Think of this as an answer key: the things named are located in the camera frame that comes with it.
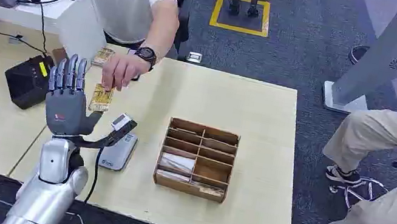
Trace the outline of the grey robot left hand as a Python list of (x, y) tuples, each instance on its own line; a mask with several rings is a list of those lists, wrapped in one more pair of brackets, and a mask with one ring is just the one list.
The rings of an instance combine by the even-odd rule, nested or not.
[(85, 76), (87, 59), (73, 54), (49, 73), (46, 93), (46, 123), (54, 135), (89, 135), (103, 113), (86, 114)]

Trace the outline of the person's hand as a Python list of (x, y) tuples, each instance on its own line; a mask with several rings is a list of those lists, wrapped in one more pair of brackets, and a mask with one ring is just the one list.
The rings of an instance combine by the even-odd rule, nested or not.
[(121, 91), (127, 87), (132, 79), (136, 79), (149, 71), (150, 62), (137, 55), (119, 54), (112, 55), (102, 67), (102, 86), (106, 91), (116, 89)]

